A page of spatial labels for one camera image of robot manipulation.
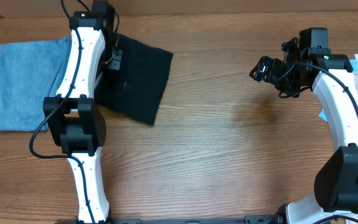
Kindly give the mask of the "black shorts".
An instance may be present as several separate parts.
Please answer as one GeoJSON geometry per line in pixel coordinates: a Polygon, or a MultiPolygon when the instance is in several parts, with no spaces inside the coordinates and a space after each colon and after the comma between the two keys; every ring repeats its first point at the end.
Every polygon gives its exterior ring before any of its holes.
{"type": "Polygon", "coordinates": [[[106,69],[94,91],[98,104],[153,125],[167,85],[173,53],[119,36],[119,70],[106,69]]]}

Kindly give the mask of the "blue denim cloth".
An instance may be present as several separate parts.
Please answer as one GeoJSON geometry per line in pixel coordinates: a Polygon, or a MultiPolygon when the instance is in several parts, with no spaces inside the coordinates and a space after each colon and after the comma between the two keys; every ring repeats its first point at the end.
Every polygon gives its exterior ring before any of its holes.
{"type": "Polygon", "coordinates": [[[71,41],[0,45],[0,131],[35,131],[45,119],[43,101],[55,96],[68,63],[71,41]]]}

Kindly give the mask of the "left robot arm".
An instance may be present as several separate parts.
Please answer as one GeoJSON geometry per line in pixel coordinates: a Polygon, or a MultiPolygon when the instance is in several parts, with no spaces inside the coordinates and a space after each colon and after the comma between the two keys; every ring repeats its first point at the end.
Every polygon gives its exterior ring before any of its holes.
{"type": "Polygon", "coordinates": [[[68,18],[71,45],[63,80],[55,96],[43,102],[45,122],[73,172],[78,196],[76,223],[111,223],[103,187],[101,151],[106,122],[96,106],[94,89],[101,67],[114,59],[117,43],[115,9],[107,1],[68,18]]]}

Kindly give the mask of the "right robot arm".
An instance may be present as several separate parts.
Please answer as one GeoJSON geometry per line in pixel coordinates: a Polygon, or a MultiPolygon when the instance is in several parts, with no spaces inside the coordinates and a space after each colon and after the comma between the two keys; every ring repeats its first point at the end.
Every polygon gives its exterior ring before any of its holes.
{"type": "Polygon", "coordinates": [[[246,223],[358,223],[358,93],[346,55],[333,54],[328,31],[311,27],[284,42],[283,60],[262,57],[250,71],[257,82],[274,85],[281,98],[305,90],[320,101],[329,124],[334,152],[316,174],[313,192],[282,205],[273,215],[251,215],[246,223]]]}

